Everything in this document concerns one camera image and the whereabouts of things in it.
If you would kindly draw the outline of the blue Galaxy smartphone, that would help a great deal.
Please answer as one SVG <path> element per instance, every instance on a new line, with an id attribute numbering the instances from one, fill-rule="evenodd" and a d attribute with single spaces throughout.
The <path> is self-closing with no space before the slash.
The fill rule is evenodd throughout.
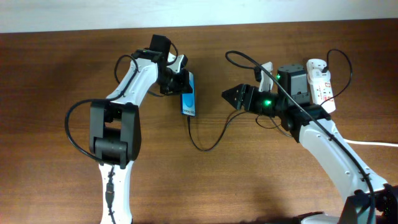
<path id="1" fill-rule="evenodd" d="M 181 112 L 183 115 L 196 116 L 195 108 L 195 81 L 192 72 L 189 72 L 189 84 L 192 88 L 191 93 L 184 93 L 181 95 Z"/>

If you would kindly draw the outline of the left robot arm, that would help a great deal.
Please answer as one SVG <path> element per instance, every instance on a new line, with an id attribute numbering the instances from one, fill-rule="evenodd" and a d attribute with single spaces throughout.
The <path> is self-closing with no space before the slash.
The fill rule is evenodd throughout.
<path id="1" fill-rule="evenodd" d="M 102 223 L 132 223 L 131 172 L 141 148 L 139 107 L 153 84 L 163 95 L 192 93 L 187 58 L 170 53 L 172 42 L 152 36 L 147 49 L 130 55 L 127 74 L 104 102 L 90 106 L 90 151 L 100 159 L 103 185 Z"/>

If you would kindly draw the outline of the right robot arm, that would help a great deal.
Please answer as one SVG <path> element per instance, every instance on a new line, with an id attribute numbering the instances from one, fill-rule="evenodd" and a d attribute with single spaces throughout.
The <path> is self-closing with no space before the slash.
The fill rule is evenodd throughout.
<path id="1" fill-rule="evenodd" d="M 312 212 L 294 217 L 292 223 L 397 223 L 397 187 L 367 166 L 342 138 L 331 116 L 310 103 L 304 68 L 279 67 L 273 78 L 277 93 L 265 84 L 270 71 L 254 67 L 259 87 L 239 84 L 221 96 L 237 110 L 279 117 L 282 127 L 316 158 L 345 202 L 338 217 Z"/>

